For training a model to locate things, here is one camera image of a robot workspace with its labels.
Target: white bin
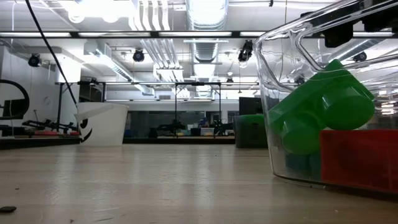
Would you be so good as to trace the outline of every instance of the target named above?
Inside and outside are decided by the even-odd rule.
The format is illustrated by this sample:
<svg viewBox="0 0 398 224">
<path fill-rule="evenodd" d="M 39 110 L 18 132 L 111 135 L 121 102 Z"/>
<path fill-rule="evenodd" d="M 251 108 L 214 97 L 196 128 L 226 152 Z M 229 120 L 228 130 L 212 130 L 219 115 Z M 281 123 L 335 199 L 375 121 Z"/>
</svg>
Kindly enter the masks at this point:
<svg viewBox="0 0 398 224">
<path fill-rule="evenodd" d="M 76 120 L 82 146 L 121 146 L 127 109 L 114 103 L 78 103 Z"/>
</svg>

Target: clear plastic container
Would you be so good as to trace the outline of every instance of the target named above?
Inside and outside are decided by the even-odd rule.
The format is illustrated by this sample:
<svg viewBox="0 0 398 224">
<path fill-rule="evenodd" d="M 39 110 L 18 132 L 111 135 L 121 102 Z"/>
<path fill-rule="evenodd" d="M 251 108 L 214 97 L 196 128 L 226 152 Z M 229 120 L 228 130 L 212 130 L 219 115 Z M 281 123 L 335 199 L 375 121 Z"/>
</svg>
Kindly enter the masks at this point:
<svg viewBox="0 0 398 224">
<path fill-rule="evenodd" d="M 340 1 L 256 40 L 275 175 L 398 192 L 397 13 L 397 1 Z"/>
</svg>

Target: computer monitor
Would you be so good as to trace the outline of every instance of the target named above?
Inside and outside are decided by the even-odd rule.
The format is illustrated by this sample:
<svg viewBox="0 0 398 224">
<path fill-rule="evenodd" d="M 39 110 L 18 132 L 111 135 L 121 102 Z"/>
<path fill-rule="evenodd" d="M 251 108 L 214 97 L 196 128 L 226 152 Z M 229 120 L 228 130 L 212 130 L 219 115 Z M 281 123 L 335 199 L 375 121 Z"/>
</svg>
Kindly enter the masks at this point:
<svg viewBox="0 0 398 224">
<path fill-rule="evenodd" d="M 25 99 L 6 100 L 4 102 L 2 116 L 9 117 L 20 113 L 24 109 L 25 103 L 26 103 Z M 20 115 L 14 119 L 24 119 L 24 115 Z"/>
</svg>

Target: wooden floor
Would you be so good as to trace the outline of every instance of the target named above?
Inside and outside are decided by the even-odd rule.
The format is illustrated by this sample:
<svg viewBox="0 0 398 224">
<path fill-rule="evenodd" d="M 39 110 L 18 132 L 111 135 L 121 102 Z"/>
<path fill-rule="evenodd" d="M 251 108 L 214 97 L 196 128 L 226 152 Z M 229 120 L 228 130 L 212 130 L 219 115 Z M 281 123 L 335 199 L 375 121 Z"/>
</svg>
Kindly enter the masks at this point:
<svg viewBox="0 0 398 224">
<path fill-rule="evenodd" d="M 229 145 L 0 151 L 0 223 L 398 223 L 398 203 L 288 184 Z"/>
</svg>

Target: red plastic block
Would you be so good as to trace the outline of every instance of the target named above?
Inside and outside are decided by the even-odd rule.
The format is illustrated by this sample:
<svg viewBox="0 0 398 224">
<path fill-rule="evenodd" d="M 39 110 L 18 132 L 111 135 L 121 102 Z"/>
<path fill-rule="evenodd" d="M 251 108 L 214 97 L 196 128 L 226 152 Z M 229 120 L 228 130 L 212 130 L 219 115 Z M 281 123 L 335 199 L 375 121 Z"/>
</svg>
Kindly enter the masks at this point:
<svg viewBox="0 0 398 224">
<path fill-rule="evenodd" d="M 398 130 L 321 131 L 322 181 L 398 193 Z"/>
</svg>

